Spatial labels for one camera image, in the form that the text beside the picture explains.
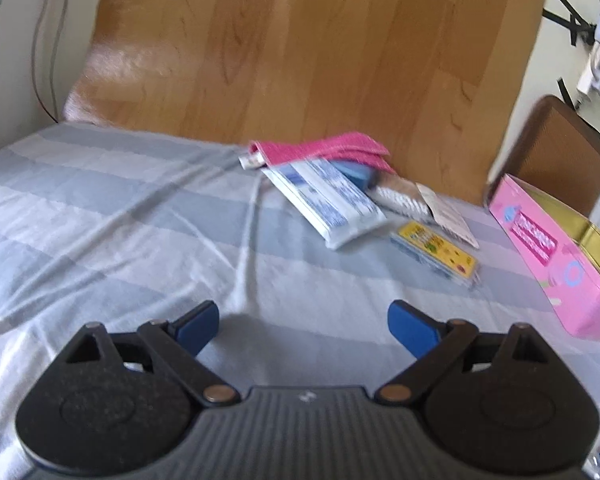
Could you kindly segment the brown chair backrest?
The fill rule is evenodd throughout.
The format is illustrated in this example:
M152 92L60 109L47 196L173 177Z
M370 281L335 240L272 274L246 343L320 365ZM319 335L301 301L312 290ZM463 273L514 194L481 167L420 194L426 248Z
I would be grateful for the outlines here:
M600 195L600 133L556 96L543 96L494 182L487 185L486 203L506 174L588 216Z

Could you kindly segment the blue glasses case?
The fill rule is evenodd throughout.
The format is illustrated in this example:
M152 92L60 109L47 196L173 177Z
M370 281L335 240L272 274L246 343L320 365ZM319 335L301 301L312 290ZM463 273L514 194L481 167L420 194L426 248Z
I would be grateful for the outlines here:
M330 163L363 192L373 188L378 181L376 168L349 160L332 160Z

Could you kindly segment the pink tin box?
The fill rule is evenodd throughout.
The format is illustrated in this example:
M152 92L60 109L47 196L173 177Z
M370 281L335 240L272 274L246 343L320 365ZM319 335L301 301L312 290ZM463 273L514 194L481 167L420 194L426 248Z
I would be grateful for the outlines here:
M600 229L548 193L506 174L488 209L574 337L600 341Z

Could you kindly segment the white blue tissue packet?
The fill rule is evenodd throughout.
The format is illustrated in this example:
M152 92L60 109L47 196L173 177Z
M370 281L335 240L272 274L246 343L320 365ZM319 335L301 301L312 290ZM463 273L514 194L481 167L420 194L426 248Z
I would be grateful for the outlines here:
M326 159L266 166L262 155L247 154L239 162L243 169L261 169L329 249L336 250L388 222L385 213Z

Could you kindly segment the white paper sachet packet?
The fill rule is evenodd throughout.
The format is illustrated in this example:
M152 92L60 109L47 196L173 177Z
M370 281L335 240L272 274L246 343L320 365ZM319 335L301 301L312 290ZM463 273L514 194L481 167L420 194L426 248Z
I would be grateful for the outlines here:
M474 249L480 248L478 241L470 231L464 217L451 204L445 202L431 188L421 183L416 184L418 191L429 207L434 223L447 234L452 235Z

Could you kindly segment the yellow card case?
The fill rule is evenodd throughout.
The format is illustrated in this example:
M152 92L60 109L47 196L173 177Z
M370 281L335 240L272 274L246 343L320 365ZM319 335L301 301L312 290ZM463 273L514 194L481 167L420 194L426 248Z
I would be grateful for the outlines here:
M400 250L459 285L472 287L478 278L478 260L429 226L411 220L390 238Z

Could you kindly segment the cotton swab pack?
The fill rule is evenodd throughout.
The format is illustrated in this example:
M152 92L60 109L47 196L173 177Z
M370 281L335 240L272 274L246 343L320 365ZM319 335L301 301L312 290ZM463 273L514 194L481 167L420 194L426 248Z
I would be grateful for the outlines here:
M370 188L368 195L379 206L403 217L418 221L432 220L431 209L411 181L389 177Z

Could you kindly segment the striped grey bed sheet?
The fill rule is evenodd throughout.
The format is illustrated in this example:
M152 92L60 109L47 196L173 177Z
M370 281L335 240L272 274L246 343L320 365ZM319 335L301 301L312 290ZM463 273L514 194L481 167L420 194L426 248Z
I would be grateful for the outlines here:
M129 332L204 300L222 321L201 360L240 390L377 388L411 360L387 326L389 304L402 299L486 332L532 324L600 411L600 342L564 330L487 210L456 203L478 239L478 281L466 287L385 230L327 248L240 155L234 145L81 124L0 151L0 479L28 472L16 409L81 326Z

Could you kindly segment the wooden pattern wall sheet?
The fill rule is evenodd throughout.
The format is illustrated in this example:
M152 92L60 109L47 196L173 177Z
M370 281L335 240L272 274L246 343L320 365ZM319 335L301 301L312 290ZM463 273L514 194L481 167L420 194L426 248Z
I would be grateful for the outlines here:
M99 0L65 115L229 144L358 131L480 203L545 0Z

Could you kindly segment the pink knitted cloth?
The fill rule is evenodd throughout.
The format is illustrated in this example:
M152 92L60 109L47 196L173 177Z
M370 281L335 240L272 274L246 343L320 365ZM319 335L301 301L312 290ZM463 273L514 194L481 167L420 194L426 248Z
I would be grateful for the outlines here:
M394 174L395 170L388 163L389 155L389 150L383 144L367 134L348 132L299 144L252 141L248 153L240 156L239 160L245 169L278 166L315 158L345 160Z

